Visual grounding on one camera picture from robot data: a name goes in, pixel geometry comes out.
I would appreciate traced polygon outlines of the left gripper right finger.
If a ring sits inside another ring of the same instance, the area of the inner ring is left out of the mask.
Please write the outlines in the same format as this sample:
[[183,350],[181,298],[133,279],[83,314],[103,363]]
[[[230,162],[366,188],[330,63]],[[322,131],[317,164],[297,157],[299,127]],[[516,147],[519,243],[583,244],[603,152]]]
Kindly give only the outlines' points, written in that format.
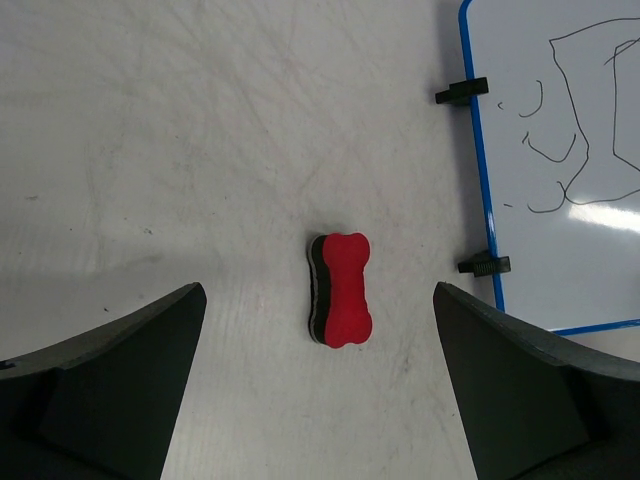
[[639,365],[440,282],[438,334],[480,479],[636,479]]

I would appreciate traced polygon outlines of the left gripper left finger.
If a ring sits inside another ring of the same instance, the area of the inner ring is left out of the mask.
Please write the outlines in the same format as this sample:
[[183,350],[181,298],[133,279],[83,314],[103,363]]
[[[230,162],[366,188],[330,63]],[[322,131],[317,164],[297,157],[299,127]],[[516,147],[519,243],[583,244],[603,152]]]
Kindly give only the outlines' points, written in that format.
[[1,363],[4,479],[158,479],[205,317],[199,283]]

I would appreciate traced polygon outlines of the red bone-shaped eraser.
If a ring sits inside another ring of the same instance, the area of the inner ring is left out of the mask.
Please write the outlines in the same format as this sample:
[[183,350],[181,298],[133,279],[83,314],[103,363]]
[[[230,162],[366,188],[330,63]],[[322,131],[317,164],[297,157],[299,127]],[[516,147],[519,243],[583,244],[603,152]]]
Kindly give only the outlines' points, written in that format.
[[332,349],[363,344],[373,332],[366,300],[365,268],[370,244],[361,233],[330,233],[308,248],[311,338]]

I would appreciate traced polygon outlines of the blue-framed whiteboard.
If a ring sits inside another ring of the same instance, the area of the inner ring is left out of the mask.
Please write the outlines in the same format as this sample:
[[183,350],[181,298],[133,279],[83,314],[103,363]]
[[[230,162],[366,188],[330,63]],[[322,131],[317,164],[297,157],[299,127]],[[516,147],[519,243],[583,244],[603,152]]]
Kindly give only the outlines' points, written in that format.
[[496,306],[561,335],[639,323],[639,5],[466,1],[458,15]]

